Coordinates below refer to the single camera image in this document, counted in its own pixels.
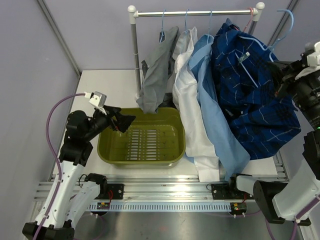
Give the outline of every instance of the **fabric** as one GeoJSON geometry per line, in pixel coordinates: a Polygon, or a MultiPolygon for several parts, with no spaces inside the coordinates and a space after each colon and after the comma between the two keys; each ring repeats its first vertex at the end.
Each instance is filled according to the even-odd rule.
{"type": "Polygon", "coordinates": [[[176,109],[176,106],[173,102],[172,92],[165,93],[164,98],[163,98],[163,102],[159,105],[159,108],[174,108],[174,109],[176,109]]]}
{"type": "Polygon", "coordinates": [[[139,93],[140,97],[136,102],[145,114],[155,114],[164,100],[168,78],[174,70],[172,53],[178,31],[177,26],[164,31],[165,38],[142,62],[145,78],[139,93]]]}
{"type": "Polygon", "coordinates": [[[180,118],[185,130],[185,153],[193,157],[200,182],[219,181],[219,158],[215,147],[208,139],[204,126],[201,108],[197,100],[198,83],[189,69],[188,61],[197,42],[197,29],[194,27],[181,34],[174,53],[176,56],[174,71],[175,82],[172,89],[173,103],[180,112],[180,118]]]}
{"type": "Polygon", "coordinates": [[[253,38],[224,23],[214,38],[211,68],[217,99],[231,131],[250,159],[268,158],[301,131],[300,124],[291,97],[275,97],[267,66],[270,51],[263,51],[255,41],[240,36],[253,38]],[[242,64],[248,73],[236,54],[240,59],[246,55],[242,64]]]}
{"type": "Polygon", "coordinates": [[[225,178],[229,179],[232,174],[240,174],[244,170],[250,155],[231,132],[218,104],[210,66],[213,42],[213,36],[203,35],[196,42],[188,65],[198,82],[197,100],[206,134],[226,171],[225,178]]]}

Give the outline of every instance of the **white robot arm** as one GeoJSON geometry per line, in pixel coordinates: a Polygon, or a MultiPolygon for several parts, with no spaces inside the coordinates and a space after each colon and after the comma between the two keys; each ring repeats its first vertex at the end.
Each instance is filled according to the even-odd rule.
{"type": "Polygon", "coordinates": [[[22,233],[29,240],[71,240],[75,227],[90,203],[108,194],[104,175],[90,173],[81,191],[71,196],[82,175],[93,146],[90,141],[107,127],[125,132],[136,118],[122,115],[121,108],[106,106],[106,96],[100,92],[85,93],[95,108],[92,117],[80,110],[71,112],[67,119],[64,142],[60,150],[60,173],[54,179],[44,206],[35,222],[24,225],[22,233]]]}

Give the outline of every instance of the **white table surface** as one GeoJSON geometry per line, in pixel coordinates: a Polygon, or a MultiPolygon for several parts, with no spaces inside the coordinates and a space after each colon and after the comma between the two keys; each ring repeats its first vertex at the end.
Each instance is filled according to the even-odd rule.
{"type": "MultiPolygon", "coordinates": [[[[136,108],[135,101],[137,93],[136,78],[134,70],[85,70],[77,88],[76,93],[101,92],[106,94],[105,104],[120,108],[136,108]]],[[[78,96],[74,99],[71,112],[84,111],[92,116],[94,108],[84,97],[78,96]]],[[[97,152],[98,136],[91,141],[92,153],[87,161],[84,174],[96,173],[119,178],[170,178],[182,176],[197,176],[195,165],[186,157],[182,157],[178,164],[170,169],[119,169],[113,167],[100,159],[97,152]]],[[[53,173],[58,172],[55,166],[53,173]]],[[[254,177],[276,177],[278,175],[274,159],[272,157],[250,161],[243,171],[244,174],[254,177]]]]}

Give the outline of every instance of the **clothes hanger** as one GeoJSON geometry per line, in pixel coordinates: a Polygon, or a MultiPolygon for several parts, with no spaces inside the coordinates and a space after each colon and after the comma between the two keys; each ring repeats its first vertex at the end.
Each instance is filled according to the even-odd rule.
{"type": "Polygon", "coordinates": [[[271,54],[274,52],[277,44],[278,44],[280,41],[282,41],[283,39],[285,39],[286,36],[287,36],[289,33],[291,33],[291,30],[292,30],[292,28],[294,27],[294,23],[295,23],[295,18],[294,18],[294,15],[293,15],[292,11],[290,11],[290,10],[288,10],[288,9],[280,9],[280,10],[277,10],[277,12],[286,12],[286,13],[288,13],[288,14],[290,15],[290,18],[291,18],[291,25],[290,25],[289,30],[285,33],[285,35],[284,35],[283,37],[278,38],[277,40],[275,40],[274,43],[273,43],[273,45],[269,47],[269,48],[270,48],[270,54],[269,54],[269,58],[270,58],[270,59],[271,59],[271,54]]]}
{"type": "Polygon", "coordinates": [[[285,33],[285,35],[284,35],[283,37],[281,37],[281,38],[278,38],[278,39],[274,42],[274,44],[273,44],[272,46],[267,46],[266,48],[264,48],[264,47],[262,46],[262,44],[261,44],[257,39],[255,39],[255,38],[246,37],[246,36],[239,36],[239,37],[242,38],[242,39],[247,39],[247,40],[253,40],[253,41],[255,41],[263,51],[270,50],[269,59],[270,59],[271,62],[274,62],[274,60],[272,59],[272,56],[271,56],[271,55],[272,55],[273,51],[275,50],[276,45],[277,45],[280,41],[282,41],[282,40],[291,32],[291,30],[292,30],[292,28],[293,28],[293,26],[294,26],[294,15],[293,15],[293,13],[292,13],[290,10],[288,10],[288,9],[280,9],[280,10],[277,10],[277,12],[287,12],[287,13],[290,15],[290,17],[291,17],[291,26],[290,26],[289,30],[285,33]]]}
{"type": "Polygon", "coordinates": [[[161,26],[161,38],[160,38],[160,42],[162,42],[162,38],[164,37],[165,33],[164,33],[164,18],[165,18],[165,12],[166,12],[166,9],[163,10],[163,13],[162,13],[162,26],[161,26]]]}
{"type": "MultiPolygon", "coordinates": [[[[277,12],[287,12],[290,17],[291,17],[291,26],[289,28],[289,30],[285,33],[285,35],[281,38],[278,38],[277,40],[274,41],[274,44],[272,46],[269,46],[269,47],[266,47],[264,48],[262,46],[262,44],[255,38],[252,38],[252,37],[245,37],[245,36],[239,36],[240,38],[242,39],[247,39],[247,40],[253,40],[255,41],[256,43],[258,43],[258,45],[260,46],[260,48],[263,50],[263,51],[267,51],[268,49],[270,50],[270,54],[269,54],[269,59],[271,60],[271,62],[274,62],[274,60],[272,59],[272,53],[274,52],[275,50],[275,47],[276,45],[281,41],[283,40],[292,30],[293,26],[294,26],[294,15],[293,13],[288,10],[288,9],[280,9],[280,10],[277,10],[277,12]]],[[[253,84],[258,88],[258,85],[256,84],[256,82],[254,81],[253,77],[250,75],[250,73],[248,72],[248,70],[246,69],[245,65],[242,63],[242,62],[239,62],[241,64],[241,66],[243,67],[244,71],[246,72],[246,74],[249,76],[249,78],[251,79],[251,81],[253,82],[253,84]]]]}
{"type": "Polygon", "coordinates": [[[211,8],[211,13],[210,13],[210,21],[209,21],[209,27],[208,27],[208,37],[206,39],[206,44],[209,43],[209,35],[210,35],[210,28],[211,28],[211,17],[212,17],[212,8],[211,8]]]}
{"type": "Polygon", "coordinates": [[[184,17],[184,32],[187,33],[187,14],[188,14],[189,8],[185,12],[185,17],[184,17]]]}
{"type": "Polygon", "coordinates": [[[187,28],[187,14],[188,14],[189,8],[185,12],[185,17],[184,17],[184,36],[183,39],[186,39],[186,33],[188,32],[187,28]]]}
{"type": "MultiPolygon", "coordinates": [[[[234,52],[235,56],[237,57],[237,59],[239,60],[239,56],[236,52],[234,52]]],[[[248,72],[248,70],[246,69],[245,65],[242,62],[239,62],[241,64],[241,66],[243,67],[243,69],[245,70],[246,74],[248,74],[249,78],[251,79],[251,81],[253,82],[253,84],[258,88],[258,85],[256,84],[255,80],[253,79],[253,77],[250,75],[250,73],[248,72]]]]}

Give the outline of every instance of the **green basket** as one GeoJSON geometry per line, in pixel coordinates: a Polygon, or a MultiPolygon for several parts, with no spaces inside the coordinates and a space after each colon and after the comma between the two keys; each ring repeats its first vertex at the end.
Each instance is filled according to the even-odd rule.
{"type": "Polygon", "coordinates": [[[100,158],[119,168],[171,168],[186,150],[185,129],[179,111],[161,107],[157,114],[144,114],[140,108],[123,108],[121,114],[134,115],[129,129],[122,133],[107,128],[99,135],[100,158]]]}

